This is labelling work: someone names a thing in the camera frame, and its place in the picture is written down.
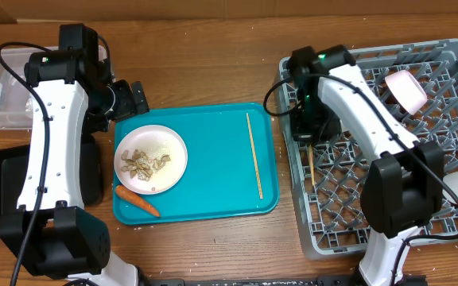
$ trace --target clear plastic container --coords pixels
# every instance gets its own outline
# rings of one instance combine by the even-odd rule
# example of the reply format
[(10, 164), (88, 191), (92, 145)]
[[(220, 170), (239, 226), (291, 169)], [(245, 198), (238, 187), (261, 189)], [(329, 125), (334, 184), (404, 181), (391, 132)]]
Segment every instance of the clear plastic container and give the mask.
[[(36, 48), (6, 48), (2, 50), (5, 62), (23, 79), (24, 65)], [(99, 59), (107, 57), (106, 50), (99, 45)], [(31, 129), (33, 112), (26, 106), (31, 94), (0, 64), (0, 129)]]

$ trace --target black tray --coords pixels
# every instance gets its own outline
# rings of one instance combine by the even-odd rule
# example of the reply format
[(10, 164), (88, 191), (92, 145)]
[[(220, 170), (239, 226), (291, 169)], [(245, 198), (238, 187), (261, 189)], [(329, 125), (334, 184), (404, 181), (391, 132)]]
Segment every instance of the black tray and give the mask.
[[(17, 210), (17, 199), (28, 168), (29, 145), (0, 150), (0, 215)], [(93, 136), (82, 139), (80, 147), (80, 193), (84, 205), (102, 200), (99, 151)]]

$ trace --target tray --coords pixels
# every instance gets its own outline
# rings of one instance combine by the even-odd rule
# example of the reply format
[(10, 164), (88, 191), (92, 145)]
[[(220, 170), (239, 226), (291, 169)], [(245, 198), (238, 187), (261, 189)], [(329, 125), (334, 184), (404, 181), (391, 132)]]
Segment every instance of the tray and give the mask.
[[(250, 116), (263, 199), (259, 198), (246, 123)], [(270, 117), (256, 103), (151, 110), (116, 124), (114, 150), (132, 130), (150, 124), (176, 131), (188, 150), (180, 181), (168, 191), (144, 195), (160, 218), (113, 195), (115, 217), (127, 225), (182, 222), (272, 211), (279, 187)], [(114, 187), (120, 184), (114, 174)]]
[[(458, 171), (458, 39), (398, 44), (351, 50), (371, 90), (383, 101), (390, 91), (383, 86), (385, 76), (409, 70), (421, 83), (428, 102), (414, 116), (402, 114), (396, 104), (386, 104), (420, 141), (436, 141), (445, 153), (445, 173)], [(289, 76), (284, 58), (278, 78)], [(277, 89), (278, 111), (297, 103), (296, 89), (285, 84)], [(295, 142), (289, 117), (279, 120), (289, 154), (293, 178), (293, 205), (304, 254), (311, 259), (336, 257), (363, 251), (370, 227), (359, 208), (359, 194), (367, 178), (368, 163), (358, 142), (343, 134), (316, 146), (315, 180), (312, 189), (307, 149)], [(442, 209), (422, 231), (424, 234), (458, 232), (458, 210), (444, 199)], [(442, 243), (417, 240), (413, 245)]]

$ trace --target plate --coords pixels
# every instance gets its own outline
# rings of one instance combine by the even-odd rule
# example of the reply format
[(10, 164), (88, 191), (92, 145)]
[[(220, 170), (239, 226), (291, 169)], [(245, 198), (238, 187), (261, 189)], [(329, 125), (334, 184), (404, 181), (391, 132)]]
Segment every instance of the plate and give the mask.
[[(128, 158), (131, 159), (135, 149), (143, 151), (150, 159), (169, 155), (171, 161), (158, 171), (152, 168), (153, 175), (149, 181), (140, 180), (138, 176), (131, 179), (130, 172), (121, 171), (127, 165), (121, 160), (121, 155), (128, 150)], [(165, 126), (149, 125), (135, 129), (121, 140), (114, 154), (114, 170), (123, 186), (131, 191), (155, 195), (169, 190), (180, 180), (187, 168), (187, 160), (187, 146), (178, 133)]]

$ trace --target wooden table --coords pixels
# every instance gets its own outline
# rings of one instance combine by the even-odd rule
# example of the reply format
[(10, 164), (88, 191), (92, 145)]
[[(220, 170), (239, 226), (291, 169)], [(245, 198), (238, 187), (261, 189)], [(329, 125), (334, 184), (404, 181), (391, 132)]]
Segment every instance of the wooden table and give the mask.
[[(458, 14), (306, 17), (239, 21), (128, 21), (88, 23), (111, 47), (117, 77), (140, 80), (151, 108), (225, 102), (261, 102), (279, 60), (296, 49), (344, 43), (374, 47), (458, 37)], [(0, 44), (27, 41), (57, 45), (58, 24), (0, 25)], [(360, 255), (310, 261), (301, 252), (291, 200), (284, 141), (273, 122), (281, 186), (280, 202), (263, 216), (214, 219), (141, 230), (112, 213), (113, 130), (95, 135), (102, 152), (103, 202), (87, 210), (109, 227), (114, 250), (152, 278), (186, 280), (315, 277), (348, 274)], [(29, 143), (30, 133), (0, 131), (0, 149)], [(7, 285), (15, 258), (0, 241), (0, 285)], [(405, 272), (426, 274), (432, 285), (458, 285), (458, 243), (414, 248)], [(20, 284), (62, 285), (31, 277)]]

